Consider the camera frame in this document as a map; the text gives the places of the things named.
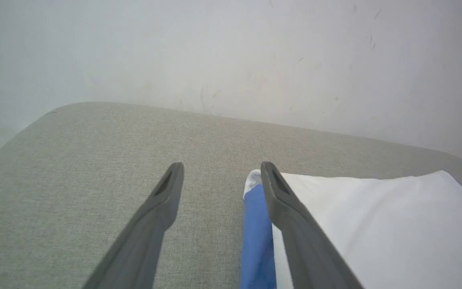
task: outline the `mattress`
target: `mattress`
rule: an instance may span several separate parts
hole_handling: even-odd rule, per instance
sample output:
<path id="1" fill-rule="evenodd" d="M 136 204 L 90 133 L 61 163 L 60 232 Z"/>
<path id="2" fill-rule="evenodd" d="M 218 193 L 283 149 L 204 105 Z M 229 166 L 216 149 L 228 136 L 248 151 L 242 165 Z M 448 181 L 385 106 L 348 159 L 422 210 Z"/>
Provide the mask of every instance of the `mattress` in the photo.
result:
<path id="1" fill-rule="evenodd" d="M 393 179 L 445 170 L 446 153 L 133 104 L 47 113 L 0 149 L 0 288 L 81 287 L 168 166 L 185 181 L 156 288 L 236 288 L 243 180 L 262 161 L 317 176 Z"/>

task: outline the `gray upholstery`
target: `gray upholstery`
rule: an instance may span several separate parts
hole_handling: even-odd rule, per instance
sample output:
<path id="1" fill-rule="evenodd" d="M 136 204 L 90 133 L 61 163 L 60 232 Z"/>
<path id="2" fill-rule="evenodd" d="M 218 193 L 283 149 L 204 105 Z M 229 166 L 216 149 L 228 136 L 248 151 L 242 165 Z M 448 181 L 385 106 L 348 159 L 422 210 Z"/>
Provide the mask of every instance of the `gray upholstery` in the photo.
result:
<path id="1" fill-rule="evenodd" d="M 390 179 L 449 172 L 446 153 L 302 128 L 86 103 L 41 117 L 0 149 L 0 288 L 80 287 L 163 172 L 185 165 L 156 288 L 237 288 L 245 178 L 283 172 Z"/>

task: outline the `gray fabric surface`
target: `gray fabric surface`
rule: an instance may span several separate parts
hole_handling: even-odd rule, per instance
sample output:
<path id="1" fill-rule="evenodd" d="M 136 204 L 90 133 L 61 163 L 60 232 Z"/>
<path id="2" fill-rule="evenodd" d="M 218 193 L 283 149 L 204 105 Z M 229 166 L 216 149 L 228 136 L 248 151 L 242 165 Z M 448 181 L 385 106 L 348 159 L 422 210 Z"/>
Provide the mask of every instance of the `gray fabric surface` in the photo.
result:
<path id="1" fill-rule="evenodd" d="M 0 149 L 0 288 L 80 287 L 174 161 L 178 218 L 156 288 L 237 288 L 243 185 L 261 161 L 283 172 L 378 179 L 449 172 L 442 152 L 131 104 L 58 108 Z"/>

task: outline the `fabric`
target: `fabric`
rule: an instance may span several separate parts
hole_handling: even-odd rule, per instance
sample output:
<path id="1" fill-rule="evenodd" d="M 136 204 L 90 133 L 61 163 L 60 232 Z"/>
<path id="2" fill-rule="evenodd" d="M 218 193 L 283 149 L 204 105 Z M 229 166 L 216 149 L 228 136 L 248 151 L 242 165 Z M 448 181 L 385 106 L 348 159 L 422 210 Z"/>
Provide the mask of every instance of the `fabric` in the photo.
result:
<path id="1" fill-rule="evenodd" d="M 266 210 L 263 186 L 244 196 L 240 289 L 275 289 L 276 268 L 272 223 Z"/>
<path id="2" fill-rule="evenodd" d="M 168 166 L 185 179 L 156 288 L 237 288 L 247 174 L 393 179 L 462 160 L 384 141 L 133 104 L 47 113 L 0 149 L 0 288 L 81 287 Z"/>
<path id="3" fill-rule="evenodd" d="M 364 288 L 462 287 L 462 187 L 447 172 L 283 176 Z M 283 236 L 273 234 L 278 288 L 293 288 Z"/>

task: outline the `scuff mark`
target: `scuff mark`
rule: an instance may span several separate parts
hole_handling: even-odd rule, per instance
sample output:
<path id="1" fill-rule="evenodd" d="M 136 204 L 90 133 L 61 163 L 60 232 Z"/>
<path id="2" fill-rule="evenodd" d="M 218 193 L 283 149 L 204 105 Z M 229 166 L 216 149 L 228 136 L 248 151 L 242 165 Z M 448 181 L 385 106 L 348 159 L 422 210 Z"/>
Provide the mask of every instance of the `scuff mark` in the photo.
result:
<path id="1" fill-rule="evenodd" d="M 202 111 L 206 112 L 206 107 L 204 106 L 204 88 L 201 87 L 201 93 L 199 94 L 201 98 Z"/>
<path id="2" fill-rule="evenodd" d="M 219 90 L 219 91 L 217 91 L 216 93 L 214 93 L 214 94 L 211 96 L 211 98 L 215 98 L 221 91 L 222 91 L 222 90 Z"/>
<path id="3" fill-rule="evenodd" d="M 379 16 L 379 14 L 381 13 L 382 10 L 383 10 L 383 6 L 381 6 L 381 9 L 379 9 L 377 14 L 374 16 L 374 20 Z"/>

